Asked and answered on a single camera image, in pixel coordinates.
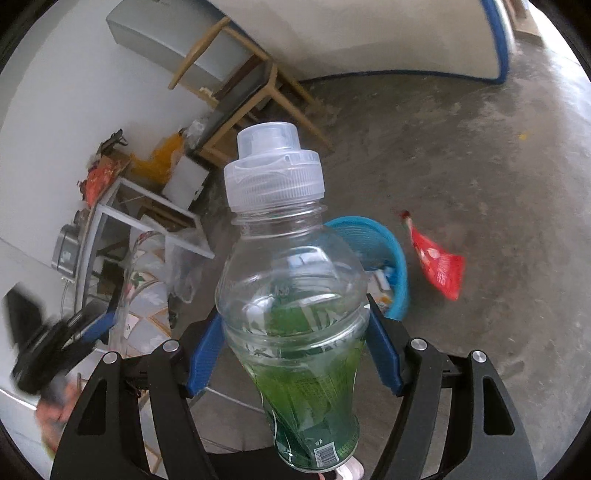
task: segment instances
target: bottle cap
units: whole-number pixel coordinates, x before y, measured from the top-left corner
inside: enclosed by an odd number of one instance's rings
[[[224,168],[235,213],[310,202],[324,197],[318,153],[302,150],[295,125],[269,122],[238,134],[238,160]]]

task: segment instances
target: clutter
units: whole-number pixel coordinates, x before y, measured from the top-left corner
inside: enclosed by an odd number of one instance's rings
[[[413,225],[410,213],[402,213],[402,219],[410,232],[413,247],[421,262],[423,273],[446,298],[457,300],[462,287],[464,275],[464,258],[460,255],[452,255],[431,239],[420,234]]]
[[[94,207],[101,194],[113,183],[119,167],[119,163],[109,157],[101,157],[92,164],[87,179],[79,184],[82,200],[89,207]]]
[[[201,139],[201,135],[205,131],[206,123],[202,120],[194,120],[191,125],[189,125],[183,132],[183,137],[185,139],[185,143],[187,145],[187,149],[195,150],[197,148],[197,144],[199,143],[199,139]]]
[[[92,158],[86,180],[78,182],[82,200],[90,208],[94,207],[101,195],[129,164],[129,157],[116,150],[116,145],[128,145],[121,129],[100,144]]]
[[[394,292],[383,270],[366,271],[368,293],[374,298],[379,311],[385,313],[394,302]]]
[[[147,215],[140,221],[154,230],[131,230],[124,299],[109,338],[109,346],[123,356],[151,353],[169,339],[168,296],[189,303],[201,282],[203,257],[168,242],[159,232],[162,226]],[[201,233],[197,228],[187,228],[177,235],[191,242]]]
[[[116,145],[122,145],[123,147],[127,147],[127,145],[129,145],[127,139],[123,136],[122,128],[117,130],[107,140],[99,145],[99,148],[96,151],[96,156],[102,157],[103,155],[106,155],[108,157],[113,153]]]
[[[207,175],[208,170],[183,155],[163,188],[162,195],[176,206],[187,209],[203,191],[203,182]]]
[[[159,184],[169,181],[174,166],[183,152],[183,137],[175,132],[156,146],[149,160],[131,154],[132,173]]]

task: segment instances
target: wooden frame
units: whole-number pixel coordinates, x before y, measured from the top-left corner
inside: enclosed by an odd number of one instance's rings
[[[291,103],[277,88],[278,66],[273,63],[271,66],[271,74],[267,84],[255,93],[244,105],[242,105],[236,112],[205,142],[202,150],[214,156],[218,161],[215,162],[218,166],[224,166],[228,162],[234,160],[228,155],[216,148],[218,142],[238,123],[238,121],[246,115],[251,109],[257,106],[267,97],[273,98],[279,105],[281,105],[296,121],[310,131],[313,135],[321,139],[331,150],[333,145],[322,133],[322,131],[313,124],[308,117],[298,107]]]
[[[168,85],[170,90],[174,89],[179,83],[183,75],[187,72],[187,70],[197,61],[197,59],[207,50],[207,48],[212,44],[213,40],[220,34],[220,32],[224,31],[228,33],[232,38],[236,41],[240,42],[245,48],[250,50],[255,56],[257,56],[260,61],[268,62],[272,61],[272,58],[259,48],[254,42],[246,38],[241,33],[237,32],[233,28],[229,26],[230,18],[224,17],[215,25],[213,25],[205,35],[200,38],[195,45],[191,48],[187,56],[184,58],[182,64],[178,68],[178,70],[174,73],[173,78]],[[330,150],[334,150],[334,147],[328,137],[320,130],[318,127],[313,124],[308,117],[306,117],[305,113],[302,112],[298,107],[296,107],[293,103],[291,103],[287,97],[285,97],[277,87],[277,80],[280,78],[284,83],[287,83],[292,90],[298,94],[304,101],[307,103],[314,105],[316,107],[324,108],[308,91],[302,87],[300,82],[298,82],[292,75],[285,71],[283,67],[278,65],[277,63],[272,64],[271,67],[271,75],[267,84],[256,94],[253,95],[244,105],[242,105],[233,115],[232,117],[227,120],[212,137],[205,142],[202,150],[199,152],[201,156],[203,156],[206,160],[211,161],[213,164],[223,167],[227,163],[235,160],[227,153],[224,153],[219,147],[218,142],[222,141],[225,138],[226,140],[226,147],[228,142],[228,135],[232,135],[232,129],[235,125],[240,125],[244,127],[244,117],[250,115],[250,111],[256,107],[261,101],[266,98],[272,98],[275,100],[279,105],[281,105],[297,122],[302,124],[310,133],[316,136],[320,141],[322,141]],[[210,95],[206,95],[204,92],[199,90],[198,92],[190,89],[193,93],[195,93],[199,98],[205,100],[210,106],[215,108],[217,105],[217,100]]]

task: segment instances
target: red plastic bag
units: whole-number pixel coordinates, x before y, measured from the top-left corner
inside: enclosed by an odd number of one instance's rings
[[[464,275],[464,257],[452,255],[431,239],[421,235],[413,226],[410,213],[403,212],[402,219],[410,231],[413,247],[429,282],[441,290],[448,299],[457,300]]]

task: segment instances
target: plastic bottle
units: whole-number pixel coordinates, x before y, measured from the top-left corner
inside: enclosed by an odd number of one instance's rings
[[[249,127],[238,151],[224,175],[242,235],[217,285],[217,309],[281,458],[326,472],[359,440],[352,396],[369,321],[367,278],[322,223],[320,159],[301,150],[294,125]]]

